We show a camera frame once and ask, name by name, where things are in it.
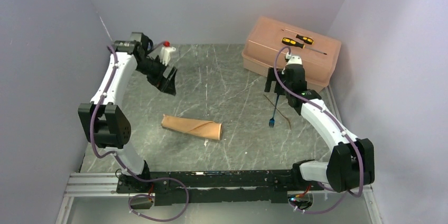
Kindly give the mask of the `peach satin napkin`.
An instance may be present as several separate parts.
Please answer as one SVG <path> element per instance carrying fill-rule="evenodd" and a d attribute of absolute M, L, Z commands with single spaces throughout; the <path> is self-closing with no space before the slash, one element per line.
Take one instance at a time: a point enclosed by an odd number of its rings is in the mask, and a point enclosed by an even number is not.
<path fill-rule="evenodd" d="M 163 115 L 161 126 L 184 134 L 218 141 L 221 140 L 222 135 L 222 124 L 209 120 Z"/>

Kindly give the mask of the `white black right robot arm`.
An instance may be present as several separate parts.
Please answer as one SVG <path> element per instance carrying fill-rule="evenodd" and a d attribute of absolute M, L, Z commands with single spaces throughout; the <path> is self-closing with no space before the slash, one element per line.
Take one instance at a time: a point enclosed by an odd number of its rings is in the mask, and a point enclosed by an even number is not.
<path fill-rule="evenodd" d="M 331 155 L 327 162 L 300 161 L 293 165 L 291 183 L 298 190 L 313 182 L 327 184 L 335 192 L 350 191 L 375 180 L 374 145 L 346 129 L 325 105 L 315 90 L 307 87 L 302 65 L 287 66 L 286 71 L 269 68 L 265 92 L 272 84 L 275 93 L 284 95 L 288 104 L 307 120 L 325 141 Z"/>

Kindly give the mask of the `thin wooden chopstick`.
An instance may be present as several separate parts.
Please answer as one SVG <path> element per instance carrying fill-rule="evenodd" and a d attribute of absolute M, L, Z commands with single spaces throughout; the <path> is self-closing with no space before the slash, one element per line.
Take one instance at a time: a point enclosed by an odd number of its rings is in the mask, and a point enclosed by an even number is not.
<path fill-rule="evenodd" d="M 263 95 L 268 101 L 269 101 L 269 103 L 272 105 L 272 106 L 274 106 L 274 102 L 272 102 L 266 95 Z M 277 113 L 279 113 L 285 120 L 286 120 L 286 122 L 287 122 L 287 125 L 288 125 L 288 128 L 289 128 L 289 130 L 291 130 L 292 129 L 292 125 L 291 125 L 291 121 L 289 120 L 289 118 L 287 118 L 279 109 L 278 109 L 278 107 L 277 107 L 277 111 L 276 111 L 276 114 Z"/>

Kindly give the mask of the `blue plastic fork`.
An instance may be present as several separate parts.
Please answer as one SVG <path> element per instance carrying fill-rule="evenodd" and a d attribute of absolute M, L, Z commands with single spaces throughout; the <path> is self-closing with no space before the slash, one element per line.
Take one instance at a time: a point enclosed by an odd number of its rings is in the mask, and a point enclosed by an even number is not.
<path fill-rule="evenodd" d="M 273 109 L 272 117 L 269 119 L 269 123 L 268 123 L 270 128 L 273 128 L 275 126 L 275 114 L 276 114 L 276 111 L 277 111 L 277 105 L 278 105 L 279 97 L 280 97 L 280 95 L 276 94 L 276 99 L 275 99 L 275 102 L 274 102 L 274 109 Z"/>

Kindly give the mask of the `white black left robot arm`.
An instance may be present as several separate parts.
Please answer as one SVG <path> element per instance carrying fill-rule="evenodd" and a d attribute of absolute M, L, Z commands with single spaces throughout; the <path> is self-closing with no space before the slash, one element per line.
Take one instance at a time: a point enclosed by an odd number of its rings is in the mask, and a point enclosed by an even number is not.
<path fill-rule="evenodd" d="M 177 49 L 169 41 L 154 44 L 144 33 L 133 32 L 130 40 L 116 40 L 107 50 L 110 57 L 103 80 L 91 100 L 79 105 L 78 115 L 95 157 L 113 157 L 123 174 L 132 177 L 131 186 L 145 192 L 152 185 L 150 170 L 130 142 L 131 124 L 120 107 L 135 71 L 158 91 L 176 95 L 177 68 L 169 63 Z"/>

